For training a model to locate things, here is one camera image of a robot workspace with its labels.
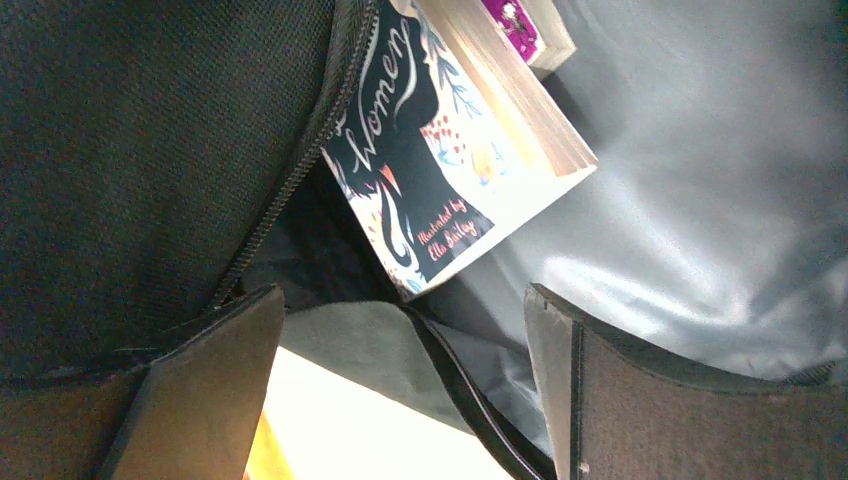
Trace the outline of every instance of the black bag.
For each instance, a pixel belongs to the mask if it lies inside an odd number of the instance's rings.
[[[354,306],[293,315],[283,343],[343,370],[320,329],[405,338],[348,347],[373,354],[375,370],[403,362],[374,352],[416,359],[453,410],[394,398],[475,434],[516,478],[556,478],[425,305],[386,304],[398,302],[393,286],[318,161],[379,5],[0,7],[0,478],[239,478],[283,312],[338,299],[382,300],[381,321]],[[287,272],[287,301],[267,286],[273,271],[238,282],[257,252],[292,240],[274,235],[282,224],[317,253],[305,268],[322,272],[298,282],[286,262],[264,262]],[[356,292],[342,291],[346,275]],[[560,478],[843,476],[844,387],[705,369],[540,291],[528,320],[567,327],[533,359]],[[795,426],[810,428],[770,438]]]
[[[0,7],[0,477],[239,478],[283,303],[232,289],[320,158],[375,15]]]

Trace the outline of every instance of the grey fabric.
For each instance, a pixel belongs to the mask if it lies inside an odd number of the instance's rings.
[[[558,0],[546,81],[600,168],[431,297],[524,347],[540,282],[683,356],[766,379],[848,350],[839,2]]]
[[[842,360],[833,368],[830,385],[848,385],[848,360]]]
[[[289,315],[280,346],[471,434],[409,318],[393,305],[337,303]]]

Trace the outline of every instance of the purple book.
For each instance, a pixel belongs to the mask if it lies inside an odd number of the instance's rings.
[[[518,0],[483,0],[495,21],[501,26],[509,41],[529,63],[538,50],[539,34]]]

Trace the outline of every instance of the zipper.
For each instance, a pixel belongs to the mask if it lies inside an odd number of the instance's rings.
[[[521,451],[519,451],[520,449],[516,447],[514,442],[510,440],[510,435],[508,435],[501,427],[501,422],[506,422],[506,420],[501,419],[499,421],[496,418],[496,416],[499,416],[500,414],[495,413],[494,407],[489,403],[488,399],[485,398],[474,381],[471,380],[470,375],[462,366],[459,358],[453,351],[453,348],[451,348],[450,344],[441,332],[439,332],[429,320],[424,318],[414,309],[405,305],[401,305],[400,308],[412,321],[413,326],[418,333],[419,340],[422,341],[425,349],[428,351],[428,354],[433,360],[433,366],[442,378],[445,388],[451,399],[456,404],[460,414],[498,463],[500,463],[508,473],[518,479],[556,479],[553,462],[550,461],[545,454],[538,452],[537,455],[535,455],[537,457],[537,461],[530,461],[524,454],[521,453]],[[446,367],[448,366],[453,367],[456,370],[458,378],[447,378],[450,376],[449,373],[446,373]],[[456,387],[463,388],[468,395],[457,395]],[[485,422],[485,425],[482,425],[483,428],[479,428],[481,425],[479,424],[480,422],[476,421],[476,419],[482,419]],[[529,440],[524,439],[523,436],[521,438],[527,444],[525,446],[525,450],[528,447],[535,449],[535,446],[533,446]],[[550,465],[542,465],[541,462],[544,461],[542,457],[544,457],[544,460],[547,460],[547,463],[550,463]]]
[[[827,385],[833,376],[833,370],[835,368],[836,362],[825,362],[791,375],[780,381],[780,384],[794,387],[820,387]]]
[[[339,118],[341,118],[343,109],[347,108],[353,92],[358,87],[357,80],[359,78],[359,69],[365,59],[365,53],[367,52],[368,47],[367,43],[371,38],[370,31],[373,28],[374,21],[377,17],[377,1],[378,0],[366,0],[367,4],[363,14],[364,18],[356,32],[356,40],[353,47],[353,60],[345,72],[342,87],[337,92],[336,99],[330,107],[330,113],[327,115],[324,124],[321,125],[320,130],[315,135],[315,139],[306,149],[306,153],[297,161],[295,167],[283,182],[283,185],[279,190],[277,190],[277,193],[274,195],[274,198],[268,208],[266,208],[262,215],[260,215],[259,222],[257,222],[253,227],[247,237],[247,241],[241,247],[239,252],[236,254],[235,259],[227,268],[226,273],[219,282],[215,293],[212,295],[212,299],[209,301],[207,308],[204,310],[204,313],[212,309],[218,309],[225,303],[238,282],[238,279],[241,278],[244,270],[248,267],[248,265],[250,265],[250,262],[253,260],[253,257],[256,255],[256,252],[259,250],[259,247],[268,235],[268,232],[271,231],[271,227],[282,213],[283,208],[285,208],[295,189],[300,186],[303,179],[306,178],[306,175],[318,159],[321,158],[321,147],[326,145],[326,143],[330,140],[336,122]]]

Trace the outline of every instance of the floral illustration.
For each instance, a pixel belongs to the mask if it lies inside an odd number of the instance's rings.
[[[436,159],[447,165],[460,166],[465,164],[464,153],[467,150],[462,142],[462,135],[451,129],[450,118],[443,115],[433,119],[421,129],[421,134],[427,140],[430,150],[436,153]]]
[[[495,176],[495,149],[491,143],[484,143],[471,152],[471,164],[477,180],[487,185]]]
[[[402,275],[396,268],[387,265],[385,262],[383,263],[383,268],[386,269],[389,280],[391,280],[398,293],[400,293],[402,301],[407,302],[412,300],[416,294],[421,293],[422,288],[418,282],[423,282],[423,278],[419,277],[418,281],[412,280],[408,276]]]
[[[383,211],[377,210],[376,212],[372,212],[370,216],[361,219],[364,220],[363,226],[365,227],[365,230],[369,233],[369,237],[371,235],[376,236],[380,231],[380,224],[383,222]]]
[[[439,34],[430,27],[430,22],[427,21],[424,13],[419,9],[418,4],[413,3],[413,7],[418,14],[418,21],[421,23],[422,39],[426,38],[427,53],[430,59],[436,62],[436,71],[439,74],[439,88],[444,88],[445,83],[450,87],[453,97],[453,108],[456,110],[456,113],[464,110],[471,118],[483,115],[474,106],[474,102],[468,99],[468,89],[460,83],[463,77],[459,73],[459,70],[456,69],[450,60],[445,58],[444,54],[448,53],[448,49],[439,37]]]
[[[501,151],[498,149],[498,146],[492,142],[492,150],[495,152],[495,163],[500,166],[500,171],[498,175],[507,175],[509,174],[509,165],[507,164],[506,159],[501,155]]]

